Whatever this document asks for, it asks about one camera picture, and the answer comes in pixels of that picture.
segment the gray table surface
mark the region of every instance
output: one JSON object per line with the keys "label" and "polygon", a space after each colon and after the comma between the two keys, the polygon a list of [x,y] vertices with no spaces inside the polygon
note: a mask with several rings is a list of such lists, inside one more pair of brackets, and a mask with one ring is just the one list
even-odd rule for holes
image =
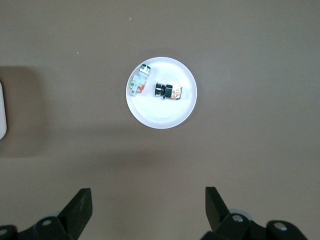
{"label": "gray table surface", "polygon": [[[205,187],[260,225],[320,236],[320,1],[0,0],[0,225],[28,228],[90,187],[80,240],[198,240]],[[190,117],[131,114],[132,70],[193,73]]]}

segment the white plate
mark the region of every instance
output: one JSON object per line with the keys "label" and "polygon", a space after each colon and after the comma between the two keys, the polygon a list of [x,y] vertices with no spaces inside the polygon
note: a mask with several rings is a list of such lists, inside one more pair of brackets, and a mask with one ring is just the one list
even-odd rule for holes
{"label": "white plate", "polygon": [[[142,64],[151,67],[147,83],[141,93],[130,94],[129,83]],[[181,99],[163,99],[155,96],[156,84],[182,86]],[[126,84],[126,102],[131,113],[142,124],[154,129],[169,129],[186,120],[197,101],[194,76],[181,62],[169,57],[154,57],[139,64]]]}
{"label": "white plate", "polygon": [[2,91],[2,85],[0,83],[0,139],[4,137],[7,131],[6,113],[5,113],[5,102]]}

